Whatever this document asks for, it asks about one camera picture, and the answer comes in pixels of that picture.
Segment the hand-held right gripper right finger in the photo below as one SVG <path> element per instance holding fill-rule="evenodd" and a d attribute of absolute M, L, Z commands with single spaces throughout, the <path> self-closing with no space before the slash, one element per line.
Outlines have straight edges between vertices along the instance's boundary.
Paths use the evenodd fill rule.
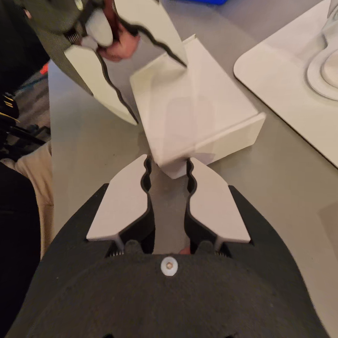
<path fill-rule="evenodd" d="M 226 243 L 251 243 L 250 234 L 227 182 L 196 158 L 187 160 L 188 198 L 184 231 L 194 254 L 203 241 L 217 252 Z"/>

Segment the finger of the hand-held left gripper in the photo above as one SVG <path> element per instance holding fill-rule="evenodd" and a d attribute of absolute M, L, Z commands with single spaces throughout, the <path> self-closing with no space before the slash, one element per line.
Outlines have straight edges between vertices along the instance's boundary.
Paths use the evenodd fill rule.
<path fill-rule="evenodd" d="M 183 67 L 188 66 L 184 44 L 167 11 L 155 0 L 115 0 L 119 22 L 132 34 L 142 33 Z"/>
<path fill-rule="evenodd" d="M 125 122 L 138 124 L 121 91 L 111 82 L 107 66 L 97 52 L 91 48 L 72 45 L 64 54 L 98 102 Z"/>

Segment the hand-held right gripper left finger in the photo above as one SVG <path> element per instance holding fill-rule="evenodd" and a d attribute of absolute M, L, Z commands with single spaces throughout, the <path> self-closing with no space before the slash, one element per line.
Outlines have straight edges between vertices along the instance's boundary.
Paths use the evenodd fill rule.
<path fill-rule="evenodd" d="M 124 251 L 129 240 L 136 240 L 144 253 L 153 253 L 150 174 L 151 156 L 143 154 L 111 179 L 86 235 L 87 241 L 112 241 L 118 251 Z"/>

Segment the white cardboard box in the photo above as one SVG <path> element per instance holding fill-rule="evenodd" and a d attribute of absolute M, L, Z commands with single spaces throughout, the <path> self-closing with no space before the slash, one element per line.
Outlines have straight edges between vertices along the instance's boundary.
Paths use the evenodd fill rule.
<path fill-rule="evenodd" d="M 266 119 L 196 35 L 183 45 L 187 69 L 163 54 L 130 77 L 154 162 L 171 179 L 188 158 L 209 165 L 252 146 Z"/>

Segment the person's left hand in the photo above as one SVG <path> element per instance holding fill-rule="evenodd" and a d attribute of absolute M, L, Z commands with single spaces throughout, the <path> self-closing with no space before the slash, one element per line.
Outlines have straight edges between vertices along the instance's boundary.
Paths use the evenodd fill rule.
<path fill-rule="evenodd" d="M 99 47 L 98 53 L 105 59 L 112 62 L 130 59 L 138 48 L 141 37 L 133 36 L 118 20 L 113 16 L 107 17 L 113 32 L 118 34 L 118 39 L 108 47 Z"/>

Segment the person's beige trousers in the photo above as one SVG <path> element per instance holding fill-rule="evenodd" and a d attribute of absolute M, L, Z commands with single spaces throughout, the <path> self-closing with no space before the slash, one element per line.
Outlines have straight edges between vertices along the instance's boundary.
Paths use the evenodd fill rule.
<path fill-rule="evenodd" d="M 1 159 L 1 163 L 25 176 L 33 185 L 39 209 L 40 259 L 42 259 L 56 236 L 54 233 L 52 141 L 49 140 L 37 150 L 17 161 L 5 158 Z"/>

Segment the black metal stand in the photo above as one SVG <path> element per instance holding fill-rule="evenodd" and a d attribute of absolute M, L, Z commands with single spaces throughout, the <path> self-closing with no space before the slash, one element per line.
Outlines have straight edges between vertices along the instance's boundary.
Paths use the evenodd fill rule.
<path fill-rule="evenodd" d="M 0 159 L 19 160 L 43 146 L 50 139 L 47 126 L 36 124 L 27 128 L 19 126 L 19 108 L 14 95 L 8 92 L 0 96 Z"/>

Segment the person's black garment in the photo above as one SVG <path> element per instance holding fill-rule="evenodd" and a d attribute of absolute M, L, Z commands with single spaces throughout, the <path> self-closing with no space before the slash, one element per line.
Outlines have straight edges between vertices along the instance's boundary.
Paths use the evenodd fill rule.
<path fill-rule="evenodd" d="M 40 218 L 28 178 L 0 164 L 0 337 L 10 330 L 40 262 Z"/>

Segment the white stand base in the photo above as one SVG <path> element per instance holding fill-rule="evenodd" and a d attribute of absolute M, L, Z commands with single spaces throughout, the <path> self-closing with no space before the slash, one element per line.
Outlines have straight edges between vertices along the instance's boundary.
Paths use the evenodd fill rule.
<path fill-rule="evenodd" d="M 338 103 L 317 94 L 306 77 L 309 63 L 325 46 L 320 32 L 330 2 L 319 2 L 241 55 L 234 75 L 337 167 Z"/>

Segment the clear plastic dome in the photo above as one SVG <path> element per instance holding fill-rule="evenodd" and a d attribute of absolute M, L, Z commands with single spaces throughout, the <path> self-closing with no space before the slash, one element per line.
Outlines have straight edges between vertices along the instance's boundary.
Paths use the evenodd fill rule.
<path fill-rule="evenodd" d="M 324 49 L 307 68 L 307 81 L 319 95 L 338 101 L 338 1 L 331 0 L 327 21 L 321 30 Z"/>

